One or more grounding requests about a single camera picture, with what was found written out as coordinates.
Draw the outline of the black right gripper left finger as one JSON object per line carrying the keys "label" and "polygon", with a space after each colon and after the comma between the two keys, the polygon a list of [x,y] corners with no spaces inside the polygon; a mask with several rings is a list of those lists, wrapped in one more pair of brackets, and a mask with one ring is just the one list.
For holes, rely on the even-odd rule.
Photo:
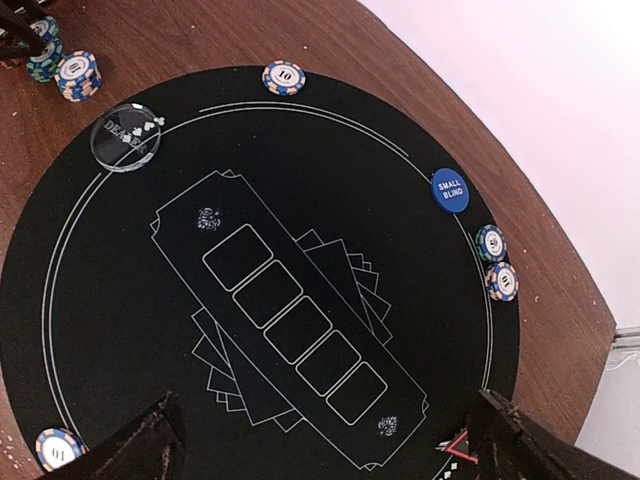
{"label": "black right gripper left finger", "polygon": [[187,449],[179,396],[168,392],[82,457],[46,479],[182,479]]}

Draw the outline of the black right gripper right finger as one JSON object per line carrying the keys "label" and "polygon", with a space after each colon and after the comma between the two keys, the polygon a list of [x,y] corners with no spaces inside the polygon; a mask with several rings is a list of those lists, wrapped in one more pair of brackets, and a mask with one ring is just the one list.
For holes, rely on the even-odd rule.
{"label": "black right gripper right finger", "polygon": [[509,400],[481,390],[466,426],[479,479],[628,479],[630,474],[544,429]]}

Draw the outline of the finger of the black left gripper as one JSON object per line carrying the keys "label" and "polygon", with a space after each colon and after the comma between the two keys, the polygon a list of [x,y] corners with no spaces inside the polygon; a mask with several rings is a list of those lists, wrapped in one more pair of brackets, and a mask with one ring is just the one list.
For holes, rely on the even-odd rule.
{"label": "finger of the black left gripper", "polygon": [[1,1],[1,28],[22,41],[22,44],[2,46],[2,60],[36,56],[44,49],[41,37],[30,28],[28,22],[15,13],[19,8],[23,8],[29,18],[41,19],[45,16],[44,10],[37,1]]}

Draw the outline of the blue green 50 chip stack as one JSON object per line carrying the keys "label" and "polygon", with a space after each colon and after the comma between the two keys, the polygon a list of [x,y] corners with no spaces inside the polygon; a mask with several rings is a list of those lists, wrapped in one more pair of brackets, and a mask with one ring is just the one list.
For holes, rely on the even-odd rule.
{"label": "blue green 50 chip stack", "polygon": [[26,60],[28,75],[39,83],[47,83],[54,79],[58,64],[65,57],[64,47],[59,37],[59,24],[52,16],[34,21],[30,28],[44,42],[44,49],[36,56]]}

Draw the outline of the red triangular all-in marker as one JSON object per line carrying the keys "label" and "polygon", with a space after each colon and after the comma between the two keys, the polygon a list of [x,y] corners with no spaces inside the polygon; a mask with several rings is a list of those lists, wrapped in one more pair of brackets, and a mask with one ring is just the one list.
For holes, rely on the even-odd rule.
{"label": "red triangular all-in marker", "polygon": [[478,463],[478,459],[470,452],[467,429],[462,429],[450,440],[440,442],[436,449],[473,462],[474,464]]}

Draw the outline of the clear acrylic dealer button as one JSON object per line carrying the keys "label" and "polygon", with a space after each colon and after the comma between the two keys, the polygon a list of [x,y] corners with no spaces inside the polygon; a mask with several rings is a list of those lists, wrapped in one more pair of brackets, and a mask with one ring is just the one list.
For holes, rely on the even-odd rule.
{"label": "clear acrylic dealer button", "polygon": [[105,170],[127,173],[146,165],[156,154],[165,118],[139,103],[109,110],[93,126],[91,153]]}

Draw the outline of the blue small blind button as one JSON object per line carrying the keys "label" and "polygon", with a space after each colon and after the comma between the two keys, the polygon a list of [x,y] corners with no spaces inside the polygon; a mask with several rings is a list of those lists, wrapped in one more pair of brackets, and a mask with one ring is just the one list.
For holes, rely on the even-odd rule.
{"label": "blue small blind button", "polygon": [[436,204],[451,214],[462,213],[470,203],[469,187],[461,174],[451,168],[440,168],[434,173],[431,192]]}

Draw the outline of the blue cream 10 chip stack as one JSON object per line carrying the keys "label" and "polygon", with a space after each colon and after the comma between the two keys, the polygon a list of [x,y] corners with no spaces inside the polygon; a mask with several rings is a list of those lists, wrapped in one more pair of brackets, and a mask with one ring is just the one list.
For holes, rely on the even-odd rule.
{"label": "blue cream 10 chip stack", "polygon": [[57,65],[54,79],[61,95],[73,103],[84,102],[102,86],[96,57],[89,51],[76,51]]}

